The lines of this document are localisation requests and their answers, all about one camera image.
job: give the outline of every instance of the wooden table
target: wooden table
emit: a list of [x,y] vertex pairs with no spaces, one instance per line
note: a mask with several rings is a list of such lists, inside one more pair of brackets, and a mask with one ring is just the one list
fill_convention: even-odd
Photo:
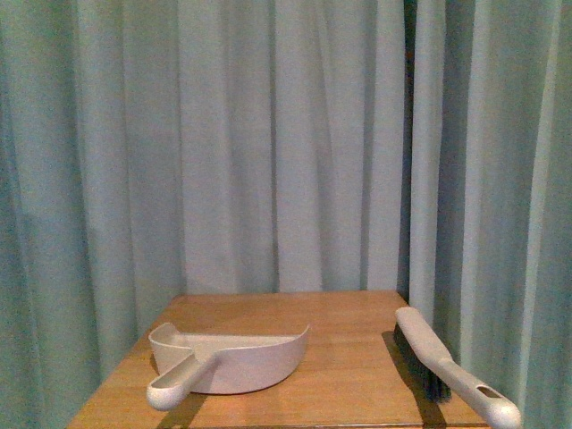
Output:
[[173,322],[182,332],[280,335],[310,324],[306,355],[273,387],[229,396],[191,393],[166,413],[146,401],[157,372],[145,336],[69,427],[487,427],[454,395],[440,406],[423,398],[391,337],[402,306],[393,291],[179,296],[152,328]]

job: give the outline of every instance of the brush bristles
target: brush bristles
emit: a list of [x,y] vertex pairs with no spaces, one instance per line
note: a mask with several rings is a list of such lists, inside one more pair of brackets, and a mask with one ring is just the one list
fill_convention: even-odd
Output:
[[450,388],[427,366],[417,358],[415,351],[409,345],[409,341],[398,324],[393,331],[393,339],[400,350],[409,372],[421,383],[425,396],[433,402],[446,402],[450,400]]

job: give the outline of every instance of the curtain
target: curtain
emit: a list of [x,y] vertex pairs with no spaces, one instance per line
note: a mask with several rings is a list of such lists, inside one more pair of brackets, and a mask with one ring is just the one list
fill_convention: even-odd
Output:
[[2,425],[65,426],[179,293],[393,289],[570,427],[571,9],[2,2]]
[[526,428],[572,427],[571,12],[416,9],[410,304]]

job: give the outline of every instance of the brush handle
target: brush handle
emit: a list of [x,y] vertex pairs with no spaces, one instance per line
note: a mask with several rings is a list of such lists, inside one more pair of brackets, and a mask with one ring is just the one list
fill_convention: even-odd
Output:
[[179,364],[159,375],[147,386],[147,401],[154,409],[168,411],[177,407],[208,371],[216,366],[216,355],[199,362],[190,353]]
[[515,404],[457,365],[447,348],[413,307],[396,312],[398,325],[421,363],[455,391],[492,429],[519,429]]

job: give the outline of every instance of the dustpan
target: dustpan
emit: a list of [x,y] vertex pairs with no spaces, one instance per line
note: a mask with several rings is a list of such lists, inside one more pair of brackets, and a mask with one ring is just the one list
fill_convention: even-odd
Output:
[[190,392],[236,394],[277,384],[302,360],[308,329],[300,335],[204,335],[162,324],[148,337],[159,376],[147,386],[147,401],[166,411]]

